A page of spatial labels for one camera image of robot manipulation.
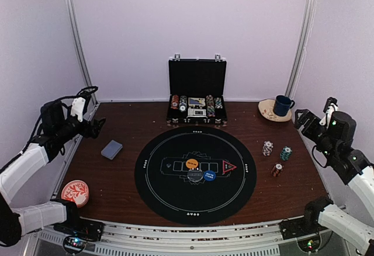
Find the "blue playing card deck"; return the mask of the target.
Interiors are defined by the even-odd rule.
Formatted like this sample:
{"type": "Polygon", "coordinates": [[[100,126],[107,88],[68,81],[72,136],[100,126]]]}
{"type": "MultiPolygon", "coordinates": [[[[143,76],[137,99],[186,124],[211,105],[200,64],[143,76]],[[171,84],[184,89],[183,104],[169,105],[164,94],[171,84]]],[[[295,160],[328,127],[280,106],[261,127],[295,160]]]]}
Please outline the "blue playing card deck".
{"type": "Polygon", "coordinates": [[[111,140],[101,151],[101,155],[109,160],[113,160],[119,151],[123,148],[123,145],[111,140]]]}

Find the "red black chip stack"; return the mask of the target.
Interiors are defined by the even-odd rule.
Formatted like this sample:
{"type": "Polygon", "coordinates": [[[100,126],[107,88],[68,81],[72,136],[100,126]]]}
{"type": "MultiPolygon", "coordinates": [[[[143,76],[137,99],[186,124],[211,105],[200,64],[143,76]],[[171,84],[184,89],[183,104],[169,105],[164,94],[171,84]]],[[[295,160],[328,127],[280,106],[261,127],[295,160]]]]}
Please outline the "red black chip stack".
{"type": "Polygon", "coordinates": [[[273,166],[271,175],[273,177],[278,177],[281,174],[282,170],[283,170],[283,165],[281,163],[277,163],[273,166]]]}

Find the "red triangle all-in marker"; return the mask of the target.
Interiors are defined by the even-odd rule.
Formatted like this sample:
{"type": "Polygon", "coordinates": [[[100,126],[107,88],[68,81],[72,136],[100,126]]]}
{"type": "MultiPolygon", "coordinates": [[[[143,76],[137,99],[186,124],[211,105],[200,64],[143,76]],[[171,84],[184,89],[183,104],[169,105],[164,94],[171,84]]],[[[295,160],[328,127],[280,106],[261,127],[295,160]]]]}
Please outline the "red triangle all-in marker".
{"type": "Polygon", "coordinates": [[[233,165],[232,163],[226,161],[226,160],[223,160],[223,163],[222,163],[222,174],[223,175],[226,175],[226,173],[236,169],[237,166],[236,165],[233,165]]]}

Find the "orange big blind button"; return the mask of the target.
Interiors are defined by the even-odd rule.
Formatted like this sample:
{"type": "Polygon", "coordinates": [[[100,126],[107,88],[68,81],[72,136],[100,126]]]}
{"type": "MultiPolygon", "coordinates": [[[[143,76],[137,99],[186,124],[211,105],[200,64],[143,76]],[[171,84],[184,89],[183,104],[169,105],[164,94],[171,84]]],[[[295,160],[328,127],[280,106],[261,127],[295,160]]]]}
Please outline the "orange big blind button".
{"type": "Polygon", "coordinates": [[[199,162],[194,158],[189,158],[187,159],[185,165],[189,169],[197,169],[199,167],[199,162]]]}

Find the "clear round dealer button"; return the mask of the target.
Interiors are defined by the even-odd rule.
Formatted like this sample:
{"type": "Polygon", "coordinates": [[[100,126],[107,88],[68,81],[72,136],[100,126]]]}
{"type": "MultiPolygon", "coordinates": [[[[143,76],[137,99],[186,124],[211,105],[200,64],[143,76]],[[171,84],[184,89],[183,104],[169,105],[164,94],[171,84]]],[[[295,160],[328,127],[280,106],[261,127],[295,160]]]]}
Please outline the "clear round dealer button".
{"type": "Polygon", "coordinates": [[[203,172],[200,169],[190,169],[187,178],[192,183],[198,183],[203,179],[203,172]]]}

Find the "blue small blind button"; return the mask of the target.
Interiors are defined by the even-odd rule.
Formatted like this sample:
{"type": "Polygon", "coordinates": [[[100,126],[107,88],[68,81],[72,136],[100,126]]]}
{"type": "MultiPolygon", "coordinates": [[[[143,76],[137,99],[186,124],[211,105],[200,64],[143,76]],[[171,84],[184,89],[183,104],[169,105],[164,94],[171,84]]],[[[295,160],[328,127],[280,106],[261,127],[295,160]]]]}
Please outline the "blue small blind button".
{"type": "Polygon", "coordinates": [[[208,171],[205,171],[204,174],[203,174],[203,178],[206,180],[206,181],[214,181],[216,179],[216,173],[214,171],[211,171],[211,170],[208,170],[208,171]]]}

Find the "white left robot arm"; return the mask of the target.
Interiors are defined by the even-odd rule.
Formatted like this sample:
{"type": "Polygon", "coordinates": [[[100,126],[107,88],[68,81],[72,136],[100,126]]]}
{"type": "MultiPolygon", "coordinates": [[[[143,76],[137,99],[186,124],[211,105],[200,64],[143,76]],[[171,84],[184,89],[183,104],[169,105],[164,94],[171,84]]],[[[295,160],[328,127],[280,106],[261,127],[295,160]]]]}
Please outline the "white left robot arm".
{"type": "Polygon", "coordinates": [[[76,96],[67,106],[62,99],[48,102],[24,148],[1,168],[1,246],[10,247],[26,234],[54,225],[67,234],[91,236],[93,226],[78,213],[75,202],[52,199],[49,202],[13,209],[10,204],[22,186],[41,168],[63,152],[65,143],[80,135],[95,139],[106,120],[85,120],[86,99],[76,96]]]}

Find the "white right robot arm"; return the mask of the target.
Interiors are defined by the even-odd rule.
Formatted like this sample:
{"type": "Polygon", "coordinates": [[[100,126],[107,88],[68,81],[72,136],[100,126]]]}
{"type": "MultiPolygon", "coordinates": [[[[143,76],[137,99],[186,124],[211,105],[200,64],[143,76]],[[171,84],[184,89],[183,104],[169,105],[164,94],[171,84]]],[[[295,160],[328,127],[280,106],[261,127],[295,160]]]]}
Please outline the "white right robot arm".
{"type": "MultiPolygon", "coordinates": [[[[315,149],[325,156],[326,167],[332,168],[373,214],[373,164],[364,153],[351,145],[356,121],[347,113],[333,108],[320,119],[308,109],[295,111],[295,128],[315,143],[315,149]]],[[[308,203],[299,227],[312,233],[319,226],[330,229],[353,245],[361,255],[373,255],[373,227],[341,210],[329,198],[308,203]]]]}

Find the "dark blue mug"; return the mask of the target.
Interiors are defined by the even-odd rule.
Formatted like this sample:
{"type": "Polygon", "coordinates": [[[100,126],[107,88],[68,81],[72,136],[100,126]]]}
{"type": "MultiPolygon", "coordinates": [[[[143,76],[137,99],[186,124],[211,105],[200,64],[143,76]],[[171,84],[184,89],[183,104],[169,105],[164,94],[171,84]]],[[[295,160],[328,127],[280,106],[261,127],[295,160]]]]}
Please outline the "dark blue mug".
{"type": "Polygon", "coordinates": [[[284,117],[287,115],[288,111],[293,108],[295,101],[284,95],[278,95],[275,98],[275,104],[273,107],[273,112],[277,116],[284,117]]]}

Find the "green chip stack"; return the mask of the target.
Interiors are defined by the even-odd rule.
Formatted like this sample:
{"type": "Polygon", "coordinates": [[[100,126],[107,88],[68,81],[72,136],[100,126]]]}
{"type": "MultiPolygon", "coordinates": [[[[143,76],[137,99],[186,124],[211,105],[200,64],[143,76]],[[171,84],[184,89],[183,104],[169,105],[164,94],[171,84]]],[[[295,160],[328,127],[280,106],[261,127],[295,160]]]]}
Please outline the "green chip stack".
{"type": "Polygon", "coordinates": [[[285,146],[280,153],[280,159],[282,161],[287,161],[291,155],[292,155],[292,149],[288,146],[285,146]]]}

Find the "beige ceramic plate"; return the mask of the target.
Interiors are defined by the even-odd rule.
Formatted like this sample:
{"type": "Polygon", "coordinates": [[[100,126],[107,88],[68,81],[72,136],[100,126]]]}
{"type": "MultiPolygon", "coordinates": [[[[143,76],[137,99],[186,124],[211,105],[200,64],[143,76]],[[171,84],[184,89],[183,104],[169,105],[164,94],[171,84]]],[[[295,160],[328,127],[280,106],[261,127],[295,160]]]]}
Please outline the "beige ceramic plate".
{"type": "Polygon", "coordinates": [[[292,111],[289,110],[286,116],[278,116],[273,112],[275,105],[274,99],[265,99],[258,103],[258,110],[260,114],[267,120],[272,122],[288,122],[292,119],[292,111]]]}

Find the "white blue chip stack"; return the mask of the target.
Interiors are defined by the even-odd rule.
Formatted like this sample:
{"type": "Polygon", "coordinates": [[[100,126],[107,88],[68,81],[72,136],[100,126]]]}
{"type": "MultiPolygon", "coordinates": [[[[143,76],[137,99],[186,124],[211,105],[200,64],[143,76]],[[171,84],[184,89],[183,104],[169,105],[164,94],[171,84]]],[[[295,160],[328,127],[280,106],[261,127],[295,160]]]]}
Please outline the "white blue chip stack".
{"type": "Polygon", "coordinates": [[[264,142],[264,145],[262,147],[262,154],[264,156],[270,156],[273,151],[273,142],[267,140],[264,142]]]}

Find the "red white round coaster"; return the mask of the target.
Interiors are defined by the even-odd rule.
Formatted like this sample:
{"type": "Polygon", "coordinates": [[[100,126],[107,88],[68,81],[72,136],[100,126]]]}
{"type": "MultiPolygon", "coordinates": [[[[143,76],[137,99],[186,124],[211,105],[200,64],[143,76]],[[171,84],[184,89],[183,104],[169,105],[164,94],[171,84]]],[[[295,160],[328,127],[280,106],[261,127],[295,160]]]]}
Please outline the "red white round coaster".
{"type": "Polygon", "coordinates": [[[85,206],[89,200],[88,185],[82,180],[70,181],[63,188],[61,199],[74,202],[77,208],[85,206]]]}

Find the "red chip row in case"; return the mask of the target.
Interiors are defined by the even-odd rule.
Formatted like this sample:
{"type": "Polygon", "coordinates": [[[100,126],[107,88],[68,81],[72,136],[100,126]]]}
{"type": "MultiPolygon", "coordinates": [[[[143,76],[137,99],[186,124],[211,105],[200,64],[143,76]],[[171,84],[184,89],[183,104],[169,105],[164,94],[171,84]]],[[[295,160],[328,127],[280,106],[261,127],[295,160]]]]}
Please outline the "red chip row in case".
{"type": "Polygon", "coordinates": [[[172,95],[171,98],[171,109],[178,109],[179,108],[179,96],[172,95]]]}

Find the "purple green chip row in case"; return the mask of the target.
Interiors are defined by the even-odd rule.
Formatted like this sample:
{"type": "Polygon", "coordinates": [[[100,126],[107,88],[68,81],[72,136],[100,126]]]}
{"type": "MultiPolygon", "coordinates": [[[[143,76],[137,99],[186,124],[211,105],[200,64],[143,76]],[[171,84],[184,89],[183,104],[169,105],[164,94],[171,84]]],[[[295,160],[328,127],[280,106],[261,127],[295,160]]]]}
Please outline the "purple green chip row in case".
{"type": "Polygon", "coordinates": [[[215,105],[215,109],[222,109],[223,108],[222,99],[220,97],[215,98],[214,105],[215,105]]]}

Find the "multicolour chip row in case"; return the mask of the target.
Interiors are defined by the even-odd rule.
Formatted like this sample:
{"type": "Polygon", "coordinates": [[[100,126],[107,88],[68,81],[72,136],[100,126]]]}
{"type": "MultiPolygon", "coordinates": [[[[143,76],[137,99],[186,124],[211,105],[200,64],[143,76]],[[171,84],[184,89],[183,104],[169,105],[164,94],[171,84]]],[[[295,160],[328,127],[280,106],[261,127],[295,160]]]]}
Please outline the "multicolour chip row in case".
{"type": "Polygon", "coordinates": [[[208,117],[215,117],[214,98],[212,95],[206,97],[206,110],[208,117]]]}

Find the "white card box in case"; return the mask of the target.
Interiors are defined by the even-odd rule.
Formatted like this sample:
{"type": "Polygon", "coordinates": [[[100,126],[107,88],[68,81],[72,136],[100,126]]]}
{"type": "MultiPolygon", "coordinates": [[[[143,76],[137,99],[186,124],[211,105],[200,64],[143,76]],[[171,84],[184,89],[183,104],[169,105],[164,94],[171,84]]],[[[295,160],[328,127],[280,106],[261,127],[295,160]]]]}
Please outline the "white card box in case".
{"type": "Polygon", "coordinates": [[[188,117],[206,117],[206,109],[188,108],[188,117]]]}

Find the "black poker chip case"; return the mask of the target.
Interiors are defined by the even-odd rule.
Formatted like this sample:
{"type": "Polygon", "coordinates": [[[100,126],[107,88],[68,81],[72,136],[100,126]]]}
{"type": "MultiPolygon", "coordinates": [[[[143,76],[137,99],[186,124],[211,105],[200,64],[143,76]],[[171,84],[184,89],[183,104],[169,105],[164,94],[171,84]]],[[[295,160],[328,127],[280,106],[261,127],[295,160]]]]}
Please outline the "black poker chip case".
{"type": "Polygon", "coordinates": [[[181,58],[175,54],[168,61],[169,72],[169,103],[166,121],[168,124],[215,124],[226,125],[228,122],[225,102],[223,98],[224,83],[226,78],[227,61],[216,54],[213,59],[181,58]],[[187,109],[180,112],[171,109],[172,95],[187,96],[187,98],[213,98],[222,99],[223,108],[215,109],[215,117],[188,117],[188,108],[206,109],[204,107],[190,107],[187,100],[187,109]]]}

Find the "round black poker mat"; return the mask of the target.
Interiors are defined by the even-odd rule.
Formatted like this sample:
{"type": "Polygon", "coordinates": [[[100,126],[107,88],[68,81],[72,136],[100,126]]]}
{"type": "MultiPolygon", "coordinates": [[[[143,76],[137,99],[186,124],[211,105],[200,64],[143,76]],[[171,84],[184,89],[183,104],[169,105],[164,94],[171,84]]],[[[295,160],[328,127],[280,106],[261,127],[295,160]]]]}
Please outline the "round black poker mat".
{"type": "Polygon", "coordinates": [[[136,161],[144,203],[163,218],[202,226],[239,212],[254,193],[255,161],[234,136],[212,127],[179,127],[152,139],[136,161]]]}

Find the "left aluminium frame post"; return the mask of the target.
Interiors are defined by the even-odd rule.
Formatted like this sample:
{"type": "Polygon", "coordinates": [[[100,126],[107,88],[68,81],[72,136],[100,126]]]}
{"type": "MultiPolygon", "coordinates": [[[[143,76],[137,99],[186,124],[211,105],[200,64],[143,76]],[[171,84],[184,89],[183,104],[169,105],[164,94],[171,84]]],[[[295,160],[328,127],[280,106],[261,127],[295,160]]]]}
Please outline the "left aluminium frame post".
{"type": "Polygon", "coordinates": [[[67,12],[68,12],[69,20],[70,20],[70,27],[72,31],[73,40],[74,40],[74,48],[75,48],[75,52],[77,55],[79,68],[81,70],[85,85],[87,87],[91,87],[93,86],[93,83],[92,83],[91,76],[88,71],[88,67],[87,67],[86,59],[84,55],[84,49],[83,49],[81,37],[79,34],[74,0],[65,0],[65,4],[67,7],[67,12]]]}

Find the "aluminium frame post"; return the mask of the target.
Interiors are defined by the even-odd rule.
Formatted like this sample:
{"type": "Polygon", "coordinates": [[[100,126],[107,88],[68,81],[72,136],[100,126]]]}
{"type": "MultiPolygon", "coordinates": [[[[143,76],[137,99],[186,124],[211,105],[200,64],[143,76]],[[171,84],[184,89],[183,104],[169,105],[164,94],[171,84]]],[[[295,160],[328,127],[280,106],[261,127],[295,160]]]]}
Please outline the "aluminium frame post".
{"type": "Polygon", "coordinates": [[[69,20],[70,20],[70,27],[72,31],[73,40],[74,40],[74,48],[75,48],[75,52],[77,55],[79,68],[81,70],[85,85],[87,87],[91,87],[93,86],[93,83],[92,83],[91,76],[88,71],[88,67],[87,67],[86,59],[84,55],[84,49],[83,49],[81,37],[79,34],[74,0],[65,0],[65,4],[67,7],[67,12],[68,12],[69,20]]]}
{"type": "Polygon", "coordinates": [[[306,58],[307,42],[313,28],[313,21],[316,11],[317,0],[306,0],[304,14],[300,29],[299,40],[296,47],[296,54],[292,65],[292,70],[286,87],[285,95],[293,98],[296,94],[299,79],[302,73],[304,60],[306,58]]]}

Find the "right aluminium frame post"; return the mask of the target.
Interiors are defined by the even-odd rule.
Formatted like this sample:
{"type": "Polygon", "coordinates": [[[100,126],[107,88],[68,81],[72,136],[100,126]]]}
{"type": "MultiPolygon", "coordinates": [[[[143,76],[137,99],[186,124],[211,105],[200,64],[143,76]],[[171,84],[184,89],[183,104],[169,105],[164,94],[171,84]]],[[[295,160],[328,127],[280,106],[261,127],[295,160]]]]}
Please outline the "right aluminium frame post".
{"type": "Polygon", "coordinates": [[[293,98],[296,94],[299,79],[302,73],[304,60],[306,58],[307,42],[313,28],[313,21],[316,11],[317,0],[306,0],[304,14],[300,29],[299,40],[296,47],[296,54],[292,65],[292,70],[286,87],[285,95],[293,98]]]}

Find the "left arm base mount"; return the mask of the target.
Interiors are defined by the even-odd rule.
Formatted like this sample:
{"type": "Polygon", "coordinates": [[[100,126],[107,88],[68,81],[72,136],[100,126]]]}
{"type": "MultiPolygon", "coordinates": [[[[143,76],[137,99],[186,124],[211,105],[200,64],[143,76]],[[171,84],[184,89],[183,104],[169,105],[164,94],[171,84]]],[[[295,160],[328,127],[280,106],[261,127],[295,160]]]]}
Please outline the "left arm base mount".
{"type": "Polygon", "coordinates": [[[82,219],[79,224],[68,222],[54,224],[53,229],[65,234],[63,249],[71,255],[77,255],[83,252],[88,243],[101,240],[104,226],[102,222],[82,219]]]}

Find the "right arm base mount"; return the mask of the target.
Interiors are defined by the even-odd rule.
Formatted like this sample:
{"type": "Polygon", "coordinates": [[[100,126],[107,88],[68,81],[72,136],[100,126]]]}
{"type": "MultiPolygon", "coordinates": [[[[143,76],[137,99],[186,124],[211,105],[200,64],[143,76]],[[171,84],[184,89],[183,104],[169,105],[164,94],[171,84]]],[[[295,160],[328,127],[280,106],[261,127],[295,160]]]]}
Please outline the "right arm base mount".
{"type": "Polygon", "coordinates": [[[327,228],[312,224],[307,226],[303,217],[295,219],[283,219],[279,223],[283,240],[295,239],[298,248],[305,253],[317,254],[322,251],[330,242],[333,232],[323,236],[327,228]]]}

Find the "front aluminium rail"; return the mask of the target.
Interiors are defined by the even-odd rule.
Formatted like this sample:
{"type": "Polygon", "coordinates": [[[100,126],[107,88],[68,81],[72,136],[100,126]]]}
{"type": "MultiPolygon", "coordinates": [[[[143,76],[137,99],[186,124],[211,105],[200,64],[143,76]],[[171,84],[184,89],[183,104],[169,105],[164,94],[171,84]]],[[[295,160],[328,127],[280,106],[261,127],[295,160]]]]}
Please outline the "front aluminium rail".
{"type": "Polygon", "coordinates": [[[280,220],[210,227],[104,222],[101,240],[80,255],[356,255],[328,229],[285,239],[280,220]]]}

